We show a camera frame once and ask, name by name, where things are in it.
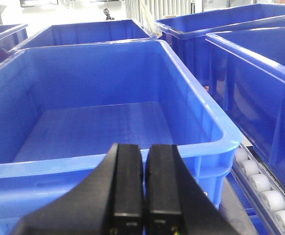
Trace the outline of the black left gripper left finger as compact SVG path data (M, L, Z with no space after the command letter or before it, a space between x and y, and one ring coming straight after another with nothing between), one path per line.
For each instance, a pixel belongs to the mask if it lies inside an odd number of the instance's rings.
M76 187L19 220L14 235L141 235L143 164L136 144L114 143Z

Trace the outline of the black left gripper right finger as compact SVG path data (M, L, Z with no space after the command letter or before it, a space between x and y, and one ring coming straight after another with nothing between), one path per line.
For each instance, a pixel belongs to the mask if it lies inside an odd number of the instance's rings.
M192 177L176 145L153 144L145 175L146 234L238 234Z

